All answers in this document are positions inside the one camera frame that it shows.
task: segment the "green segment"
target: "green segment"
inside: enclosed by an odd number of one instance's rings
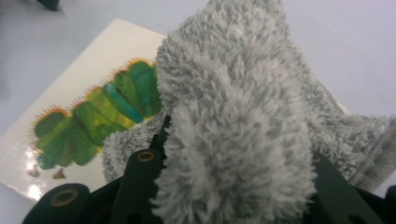
[[[163,107],[155,65],[144,62],[133,63],[86,99],[71,117],[55,111],[35,126],[36,147],[41,149],[37,163],[42,169],[66,167],[72,162],[86,164],[109,134],[131,128]]]
[[[66,116],[61,112],[53,112],[48,114],[35,126],[35,136],[37,136],[37,138],[42,138],[47,133],[53,132],[56,125],[58,125],[61,121],[65,119]]]
[[[78,105],[73,110],[74,124],[82,130],[91,141],[101,147],[110,133],[122,132],[126,129],[99,113],[89,102]]]
[[[134,122],[123,116],[111,102],[107,99],[103,89],[96,89],[92,91],[88,96],[87,100],[95,107],[107,119],[110,119],[114,123],[119,124],[125,129],[134,126]]]
[[[143,117],[136,111],[132,106],[125,101],[125,99],[119,94],[116,86],[112,82],[108,82],[103,87],[107,99],[113,104],[121,114],[125,115],[127,118],[133,120],[135,123],[140,123],[143,121]]]
[[[61,133],[46,136],[43,141],[40,140],[37,146],[43,153],[37,158],[37,162],[42,169],[53,168],[55,164],[66,167],[72,161],[84,165],[96,154],[96,146],[79,129],[65,129]]]
[[[128,71],[116,75],[114,82],[124,99],[143,117],[150,117],[162,108],[157,90],[157,73],[147,63],[133,63]]]

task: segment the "white surface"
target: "white surface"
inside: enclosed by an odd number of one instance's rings
[[[50,12],[0,0],[0,135],[113,19],[165,35],[205,3],[62,0]],[[285,9],[292,38],[337,101],[351,113],[396,113],[395,1],[286,0]],[[0,213],[0,223],[12,216]]]
[[[72,163],[64,168],[67,178],[63,180],[52,178],[56,169],[38,169],[39,177],[29,176],[27,171],[35,164],[35,139],[28,133],[36,116],[51,105],[70,112],[71,104],[82,98],[85,90],[100,86],[114,71],[125,68],[128,61],[153,61],[164,38],[126,21],[111,22],[0,138],[0,182],[33,200],[65,183],[80,183],[90,191],[101,188],[106,181],[100,155],[84,166]]]
[[[19,193],[0,184],[0,223],[22,223],[24,216],[35,205]]]

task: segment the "orange bristle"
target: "orange bristle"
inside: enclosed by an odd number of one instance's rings
[[[71,114],[73,114],[73,110],[75,110],[79,105],[84,104],[85,102],[87,102],[85,99],[77,99],[75,101],[73,101],[73,103],[71,104]]]
[[[102,79],[102,82],[104,81],[105,83],[113,81],[114,77],[113,76],[106,76]]]
[[[45,109],[42,113],[35,116],[36,120],[33,122],[33,126],[35,127],[42,119],[44,119],[49,114],[57,112],[64,114],[66,117],[70,116],[70,114],[67,113],[67,111],[62,109],[60,106],[51,105],[48,109]]]
[[[95,91],[95,90],[97,90],[97,89],[100,89],[100,88],[101,88],[101,87],[98,86],[98,85],[92,85],[92,86],[90,86],[87,90],[84,91],[84,94],[88,95],[88,94],[90,94],[91,92],[93,92],[93,91]]]
[[[96,86],[96,87],[94,87],[94,88],[91,88],[89,91],[87,91],[87,92],[85,93],[84,100],[85,100],[85,101],[90,101],[91,98],[92,98],[92,96],[93,96],[96,92],[98,92],[99,90],[101,90],[101,89],[102,89],[102,87],[100,87],[100,86]]]
[[[123,72],[123,71],[126,71],[126,68],[125,68],[124,66],[123,66],[122,68],[113,69],[113,71],[111,72],[111,75],[110,75],[111,80],[113,80],[114,77],[115,77],[118,73]]]
[[[134,58],[131,61],[129,61],[127,64],[127,67],[130,67],[132,64],[134,63],[139,63],[139,62],[143,62],[143,63],[147,63],[150,64],[150,62],[147,59],[144,58]]]

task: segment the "caterpillar illustration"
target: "caterpillar illustration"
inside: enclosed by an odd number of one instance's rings
[[[124,131],[162,109],[155,63],[135,60],[103,86],[86,92],[70,112],[52,107],[34,125],[37,164],[47,170],[87,164],[108,135]]]

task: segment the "gray towel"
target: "gray towel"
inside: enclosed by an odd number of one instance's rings
[[[213,0],[163,41],[163,112],[111,134],[107,181],[171,115],[154,214],[164,223],[300,223],[312,150],[373,190],[394,169],[395,118],[343,114],[290,42],[279,1]]]

